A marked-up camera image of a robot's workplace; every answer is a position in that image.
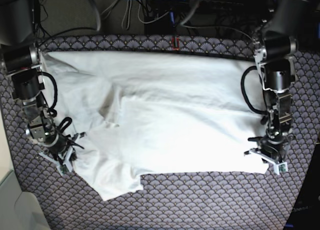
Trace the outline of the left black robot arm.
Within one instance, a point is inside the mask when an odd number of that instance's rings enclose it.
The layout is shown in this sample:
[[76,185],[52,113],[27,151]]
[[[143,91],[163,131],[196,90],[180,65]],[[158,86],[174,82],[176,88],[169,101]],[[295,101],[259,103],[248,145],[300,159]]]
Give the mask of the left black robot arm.
[[[254,113],[262,115],[264,136],[248,138],[256,148],[245,155],[259,156],[272,164],[276,174],[288,170],[286,155],[292,141],[292,95],[290,87],[296,81],[293,55],[298,50],[298,31],[306,15],[320,0],[280,0],[272,18],[257,27],[252,35],[255,66],[245,70],[240,80],[242,96]],[[250,103],[246,90],[246,76],[253,70],[259,75],[265,110]]]

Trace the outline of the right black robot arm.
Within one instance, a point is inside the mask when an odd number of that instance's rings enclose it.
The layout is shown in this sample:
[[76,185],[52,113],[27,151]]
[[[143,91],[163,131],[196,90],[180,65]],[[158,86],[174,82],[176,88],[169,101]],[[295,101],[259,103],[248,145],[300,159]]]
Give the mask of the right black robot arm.
[[60,170],[71,171],[79,136],[64,134],[72,123],[70,117],[59,125],[54,122],[58,86],[51,74],[41,70],[39,9],[39,0],[0,0],[0,67],[12,81],[13,99],[23,104],[27,137],[46,148],[40,156]]

